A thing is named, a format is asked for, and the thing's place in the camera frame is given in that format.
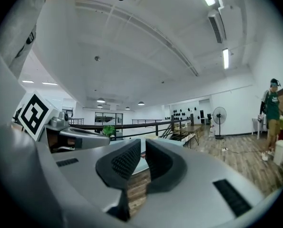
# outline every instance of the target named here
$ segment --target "white bucket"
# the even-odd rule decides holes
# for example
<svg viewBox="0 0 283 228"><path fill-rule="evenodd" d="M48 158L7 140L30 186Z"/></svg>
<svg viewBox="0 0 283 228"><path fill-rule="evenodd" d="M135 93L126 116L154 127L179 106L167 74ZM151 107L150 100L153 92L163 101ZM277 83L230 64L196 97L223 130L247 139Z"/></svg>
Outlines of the white bucket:
<svg viewBox="0 0 283 228"><path fill-rule="evenodd" d="M283 140L278 140L275 143L275 153L273 162L277 165L281 165L283 163Z"/></svg>

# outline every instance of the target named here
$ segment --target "railing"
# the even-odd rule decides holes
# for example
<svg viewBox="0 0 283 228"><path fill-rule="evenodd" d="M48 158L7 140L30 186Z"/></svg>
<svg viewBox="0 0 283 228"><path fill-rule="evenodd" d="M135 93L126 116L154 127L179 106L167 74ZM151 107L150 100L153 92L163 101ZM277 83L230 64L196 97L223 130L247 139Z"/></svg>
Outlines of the railing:
<svg viewBox="0 0 283 228"><path fill-rule="evenodd" d="M84 125L84 118L69 118L69 125Z"/></svg>
<svg viewBox="0 0 283 228"><path fill-rule="evenodd" d="M182 123L186 123L190 120L176 120L176 121L169 121L169 122L156 122L156 123L144 123L144 124L126 124L126 125L113 125L115 130L116 129L130 129L130 128L140 128L140 127L155 127L155 131L151 131L151 132L146 132L146 133L138 133L138 134L131 134L131 135L124 135L124 136L115 136L115 137L111 137L111 140L116 140L118 138L127 138L127 137L135 137L135 136L139 136L139 135L144 135L144 134L149 134L149 133L155 133L156 136L158 136L158 133L160 131L165 131L163 133L163 135L161 135L160 137L166 137L170 134L174 134L179 132L179 136L183 136L182 135ZM165 125L168 124L169 127L165 128L165 129L158 129L159 125ZM178 131L174 131L175 130L175 124L179 124L179 129ZM80 129L85 129L85 130L102 130L104 128L103 125L77 125L77 124L71 124L72 127L76 127L76 128L80 128Z"/></svg>
<svg viewBox="0 0 283 228"><path fill-rule="evenodd" d="M132 119L132 124L155 124L159 123L161 120L142 120L142 119Z"/></svg>

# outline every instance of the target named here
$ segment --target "vent slot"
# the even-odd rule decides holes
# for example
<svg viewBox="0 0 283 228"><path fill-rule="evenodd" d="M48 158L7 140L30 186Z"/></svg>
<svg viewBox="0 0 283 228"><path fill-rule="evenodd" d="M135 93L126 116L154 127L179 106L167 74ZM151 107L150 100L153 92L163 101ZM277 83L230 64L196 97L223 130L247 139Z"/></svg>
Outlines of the vent slot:
<svg viewBox="0 0 283 228"><path fill-rule="evenodd" d="M237 217L251 209L247 201L227 180L219 180L213 182L213 184Z"/></svg>
<svg viewBox="0 0 283 228"><path fill-rule="evenodd" d="M63 161L57 161L57 166L61 167L61 166L66 166L66 165L71 165L73 163L79 162L76 158L72 158L72 159L67 159L67 160L63 160Z"/></svg>
<svg viewBox="0 0 283 228"><path fill-rule="evenodd" d="M222 43L223 40L222 40L221 34L220 34L219 30L218 30L215 18L209 17L209 20L210 20L210 23L211 23L211 25L213 27L217 43Z"/></svg>

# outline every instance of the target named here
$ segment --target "person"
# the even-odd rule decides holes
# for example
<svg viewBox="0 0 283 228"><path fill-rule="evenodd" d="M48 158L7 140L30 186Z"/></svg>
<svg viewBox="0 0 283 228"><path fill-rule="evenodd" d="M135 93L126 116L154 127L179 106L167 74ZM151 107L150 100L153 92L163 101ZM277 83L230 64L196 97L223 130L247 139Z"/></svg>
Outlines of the person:
<svg viewBox="0 0 283 228"><path fill-rule="evenodd" d="M266 114L269 129L265 149L262 152L263 161L268 161L268 154L274 155L276 137L280 133L280 113L283 114L283 111L279 107L278 86L281 86L279 81L273 78L270 81L270 89L265 91L262 98L260 115L262 112Z"/></svg>
<svg viewBox="0 0 283 228"><path fill-rule="evenodd" d="M0 56L18 79L36 38L36 23L46 0L18 0L0 25Z"/></svg>

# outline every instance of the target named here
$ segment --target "green plant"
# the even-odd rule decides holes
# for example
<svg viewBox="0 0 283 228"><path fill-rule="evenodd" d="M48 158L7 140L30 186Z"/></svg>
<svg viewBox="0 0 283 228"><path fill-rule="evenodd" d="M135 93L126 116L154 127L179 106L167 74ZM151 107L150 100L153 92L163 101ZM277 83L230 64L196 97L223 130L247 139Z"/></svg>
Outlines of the green plant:
<svg viewBox="0 0 283 228"><path fill-rule="evenodd" d="M106 135L107 137L110 137L115 131L114 126L111 125L106 125L103 128L103 134Z"/></svg>

